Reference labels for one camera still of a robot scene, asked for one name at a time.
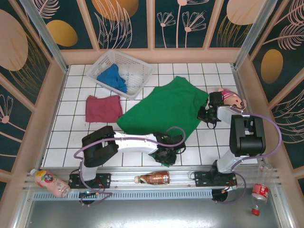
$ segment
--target plastic bottle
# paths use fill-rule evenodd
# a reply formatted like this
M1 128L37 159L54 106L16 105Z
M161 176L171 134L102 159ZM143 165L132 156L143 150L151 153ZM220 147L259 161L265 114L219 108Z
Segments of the plastic bottle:
M35 176L35 183L42 187L46 188L58 198L64 198L68 195L71 188L67 183L58 179L54 174L46 170L31 170L30 174Z
M161 172L152 172L147 175L136 176L134 179L136 184L169 184L170 177L169 172L161 171Z
M260 215L260 208L267 203L269 194L270 178L273 174L273 168L270 164L261 163L258 168L258 175L253 186L251 201L253 208L251 213L253 215Z

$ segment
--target bottle cap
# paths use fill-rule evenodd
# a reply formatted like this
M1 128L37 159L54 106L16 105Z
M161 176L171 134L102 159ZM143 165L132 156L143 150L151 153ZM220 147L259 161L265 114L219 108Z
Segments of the bottle cap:
M36 171L38 171L38 170L32 169L29 173L33 176Z
M134 178L134 182L135 182L135 184L140 184L141 183L141 177L140 176L136 176Z
M259 216L259 215L260 215L260 211L257 210L257 209L252 208L251 214L253 214L253 215L255 215L255 216Z

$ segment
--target laundry basket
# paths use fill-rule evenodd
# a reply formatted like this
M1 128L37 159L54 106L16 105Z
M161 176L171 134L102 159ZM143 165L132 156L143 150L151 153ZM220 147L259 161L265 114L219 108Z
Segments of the laundry basket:
M97 76L109 68L113 63L118 65L119 75L125 80L127 85L127 93L123 93L107 84L97 81ZM152 72L152 65L121 52L109 50L93 64L86 76L102 87L130 100L134 100L143 89L144 85L149 81Z

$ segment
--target black bracket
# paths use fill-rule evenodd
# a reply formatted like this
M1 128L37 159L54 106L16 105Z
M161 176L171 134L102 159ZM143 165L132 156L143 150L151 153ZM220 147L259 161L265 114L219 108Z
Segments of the black bracket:
M99 189L101 183L105 189L110 188L111 184L111 174L110 173L97 173L94 180L89 180L85 182L92 189ZM86 186L80 180L79 173L70 174L70 179L68 185L71 189L86 189Z
M213 177L210 171L198 171L194 172L194 180L196 187L224 187L231 185L231 183L234 185L238 184L236 176L233 173L217 173Z

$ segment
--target stuffed toy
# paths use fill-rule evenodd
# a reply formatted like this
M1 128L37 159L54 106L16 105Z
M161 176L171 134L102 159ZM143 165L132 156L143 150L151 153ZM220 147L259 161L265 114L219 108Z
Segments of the stuffed toy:
M224 96L225 105L230 105L240 111L243 111L246 108L247 101L245 99L240 100L240 98L238 96L236 96L235 94L231 93L231 91L229 89L220 88L220 89L218 89L218 91L222 92L222 94Z

